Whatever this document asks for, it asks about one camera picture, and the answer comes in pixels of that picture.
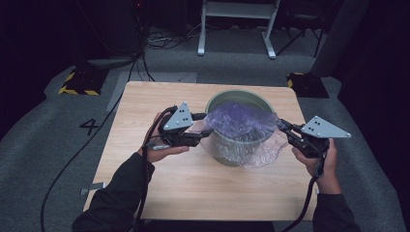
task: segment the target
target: black sleeve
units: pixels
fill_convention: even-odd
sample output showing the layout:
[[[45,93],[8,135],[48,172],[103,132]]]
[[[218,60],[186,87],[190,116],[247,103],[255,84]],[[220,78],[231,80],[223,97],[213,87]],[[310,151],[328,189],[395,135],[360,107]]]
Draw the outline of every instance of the black sleeve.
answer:
[[[313,214],[314,232],[358,232],[361,231],[343,194],[317,195],[317,206]]]
[[[149,163],[149,179],[154,165]],[[127,231],[143,189],[142,156],[134,153],[114,173],[109,185],[97,190],[90,207],[74,222],[76,231]]]

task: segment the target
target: hand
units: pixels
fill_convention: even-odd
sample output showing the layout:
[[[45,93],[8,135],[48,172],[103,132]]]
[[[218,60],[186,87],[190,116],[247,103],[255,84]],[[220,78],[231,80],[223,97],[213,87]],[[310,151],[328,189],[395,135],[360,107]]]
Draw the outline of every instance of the hand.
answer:
[[[327,194],[341,194],[341,188],[337,180],[336,169],[337,169],[337,148],[335,146],[335,141],[330,138],[329,150],[325,160],[325,166],[323,168],[324,173],[316,183],[319,186],[320,193]],[[307,167],[307,172],[310,176],[314,175],[316,163],[319,159],[308,159],[305,155],[299,151],[297,148],[292,148],[292,152],[296,159],[303,163]]]
[[[157,119],[160,117],[160,115],[161,115],[160,113],[157,114],[156,118],[154,119],[153,124],[155,123],[155,121],[157,121]],[[159,121],[156,128],[154,129],[154,132],[152,134],[153,138],[151,138],[151,140],[161,141],[161,139],[159,137],[157,137],[157,136],[160,135],[160,133],[158,132],[158,126],[160,125],[160,123],[161,123],[161,121]],[[150,139],[150,138],[148,138],[148,133],[151,130],[151,127],[148,129],[147,134],[145,135],[144,144],[147,141],[147,139]],[[170,147],[170,148],[165,148],[165,149],[162,149],[162,150],[148,149],[147,160],[149,162],[156,162],[156,161],[160,161],[160,160],[164,159],[165,157],[167,157],[169,155],[177,155],[177,154],[187,152],[189,150],[190,150],[190,147],[187,147],[187,146],[184,146],[184,147]],[[138,150],[138,154],[142,156],[142,147]]]

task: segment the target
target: silver bracket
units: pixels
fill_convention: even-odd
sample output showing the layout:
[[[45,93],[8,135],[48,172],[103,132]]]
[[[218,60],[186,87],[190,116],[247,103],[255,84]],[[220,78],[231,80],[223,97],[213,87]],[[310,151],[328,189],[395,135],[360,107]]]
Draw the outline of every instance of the silver bracket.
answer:
[[[104,189],[105,188],[105,183],[101,182],[101,183],[95,183],[95,184],[91,184],[88,188],[81,188],[79,190],[79,194],[80,195],[85,195],[87,194],[90,190],[98,190],[98,189]]]
[[[318,116],[314,116],[307,124],[305,124],[302,127],[302,132],[321,138],[341,138],[352,136],[349,132],[338,128]]]
[[[164,131],[170,131],[179,128],[190,127],[193,124],[188,104],[184,101],[181,106],[175,111],[168,122],[163,126]]]

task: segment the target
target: plastic wrap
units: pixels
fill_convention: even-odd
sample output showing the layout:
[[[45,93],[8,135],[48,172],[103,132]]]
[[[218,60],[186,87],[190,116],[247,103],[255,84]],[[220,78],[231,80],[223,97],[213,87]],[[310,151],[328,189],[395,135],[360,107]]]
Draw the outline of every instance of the plastic wrap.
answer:
[[[278,130],[278,120],[275,112],[228,101],[209,112],[192,129],[214,129],[200,144],[219,162],[257,167],[273,163],[287,145],[285,135]]]

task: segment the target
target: wooden tabletop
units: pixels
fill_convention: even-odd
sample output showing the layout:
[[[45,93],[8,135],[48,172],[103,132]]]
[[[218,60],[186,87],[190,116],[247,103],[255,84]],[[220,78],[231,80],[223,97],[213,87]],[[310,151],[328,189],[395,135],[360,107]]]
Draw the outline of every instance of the wooden tabletop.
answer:
[[[129,82],[102,153],[94,183],[109,183],[115,170],[141,146],[157,113],[188,103],[204,112],[212,96],[230,89],[252,91],[268,101],[279,118],[305,122],[295,93],[285,87]],[[201,145],[155,162],[142,218],[213,220],[294,220],[302,211],[310,179],[286,146],[278,159],[255,168],[228,167]],[[94,192],[87,198],[88,209]],[[305,219],[312,219],[316,195]]]

